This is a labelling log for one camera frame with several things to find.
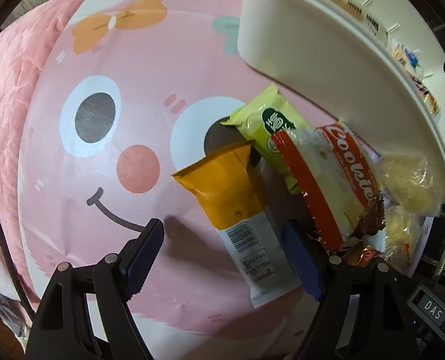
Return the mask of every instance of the snack package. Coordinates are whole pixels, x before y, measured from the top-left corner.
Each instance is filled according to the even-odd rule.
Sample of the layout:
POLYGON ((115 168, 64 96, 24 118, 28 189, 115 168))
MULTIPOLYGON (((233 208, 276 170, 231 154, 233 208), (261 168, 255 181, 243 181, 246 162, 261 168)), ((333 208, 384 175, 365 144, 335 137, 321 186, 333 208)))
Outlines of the snack package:
POLYGON ((384 192, 413 214, 437 216, 443 186, 437 170, 418 155, 388 155, 377 165, 384 192))
POLYGON ((342 260, 348 263, 350 266, 365 268, 374 257, 380 255, 380 251, 365 245, 363 242, 359 242, 357 245, 353 246, 343 254, 342 260))
POLYGON ((387 33, 384 26, 376 19, 374 16, 369 14, 363 6, 354 0, 331 0, 332 2, 339 5, 342 9, 348 12, 356 20, 363 23, 370 32, 374 34, 376 38, 382 42, 382 44, 387 46, 387 33))
POLYGON ((305 196, 322 246, 337 250, 352 235, 365 208, 334 153, 312 128, 279 131, 273 140, 305 196))
POLYGON ((236 110, 225 122, 225 126, 235 126, 247 140, 254 140, 254 147, 276 171, 284 176, 289 192, 299 193, 296 180, 279 154, 271 135, 280 130, 306 128, 309 124, 296 108, 279 94, 279 88, 272 83, 255 99, 236 110))
POLYGON ((402 66, 407 75, 413 80, 414 85, 424 99, 424 104, 431 112, 431 115, 438 120, 441 108, 435 100, 431 91, 422 83, 424 70, 422 69, 416 54, 408 49, 404 43, 398 43, 396 40, 392 42, 392 56, 402 66))
POLYGON ((342 121, 318 127, 317 132, 334 152, 355 195, 367 208, 372 198, 379 193, 380 187, 374 176, 372 162, 358 138, 342 121))
POLYGON ((259 307, 301 283, 264 212, 250 152, 251 142, 224 146, 173 177, 197 197, 259 307))
POLYGON ((420 235, 414 215, 402 206, 390 207, 386 211, 385 260, 398 270, 409 267, 420 235))

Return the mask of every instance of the black cable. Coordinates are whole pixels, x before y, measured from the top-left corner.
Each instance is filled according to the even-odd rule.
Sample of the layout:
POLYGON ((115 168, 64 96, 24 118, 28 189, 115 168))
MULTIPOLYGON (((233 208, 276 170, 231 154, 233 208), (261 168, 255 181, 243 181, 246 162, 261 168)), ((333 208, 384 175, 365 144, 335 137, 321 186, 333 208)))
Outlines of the black cable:
POLYGON ((9 271, 9 275, 13 281, 15 290, 19 295, 21 300, 21 304, 29 315, 31 321, 34 319, 34 315, 36 312, 32 309, 31 304, 29 303, 29 299, 27 299, 27 295, 24 292, 24 288, 22 287, 21 279, 19 278, 19 273, 17 273, 17 269, 14 265, 14 261, 12 260, 11 254, 9 252, 9 247, 7 246, 6 237, 4 235, 4 231, 2 230, 1 221, 0 221, 0 245, 2 249, 2 256, 5 260, 7 270, 9 271))

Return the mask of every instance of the barcode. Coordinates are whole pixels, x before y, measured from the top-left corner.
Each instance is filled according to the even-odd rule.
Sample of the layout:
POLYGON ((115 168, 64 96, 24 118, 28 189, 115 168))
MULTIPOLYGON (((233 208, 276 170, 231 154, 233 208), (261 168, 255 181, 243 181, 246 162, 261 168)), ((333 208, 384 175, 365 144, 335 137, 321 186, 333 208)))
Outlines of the barcode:
POLYGON ((248 250, 251 246, 260 245, 259 239, 247 222, 234 225, 231 230, 227 231, 227 235, 239 253, 248 250))

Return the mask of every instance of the pink fabric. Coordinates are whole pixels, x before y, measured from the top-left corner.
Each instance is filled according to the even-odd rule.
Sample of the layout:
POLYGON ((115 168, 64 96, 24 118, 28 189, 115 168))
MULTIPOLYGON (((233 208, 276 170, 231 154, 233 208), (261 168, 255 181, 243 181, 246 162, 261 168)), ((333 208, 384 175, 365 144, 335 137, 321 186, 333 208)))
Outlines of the pink fabric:
POLYGON ((17 270, 30 287, 17 207, 22 130, 49 53, 83 1, 50 0, 0 33, 0 220, 17 270))

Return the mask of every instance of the white tag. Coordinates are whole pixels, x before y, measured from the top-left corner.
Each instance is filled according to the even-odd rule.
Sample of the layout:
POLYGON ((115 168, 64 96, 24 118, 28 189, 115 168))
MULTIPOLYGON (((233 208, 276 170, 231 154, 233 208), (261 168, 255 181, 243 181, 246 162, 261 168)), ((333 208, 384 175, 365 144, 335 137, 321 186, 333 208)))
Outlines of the white tag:
POLYGON ((264 211, 218 231, 259 307, 301 285, 264 211))

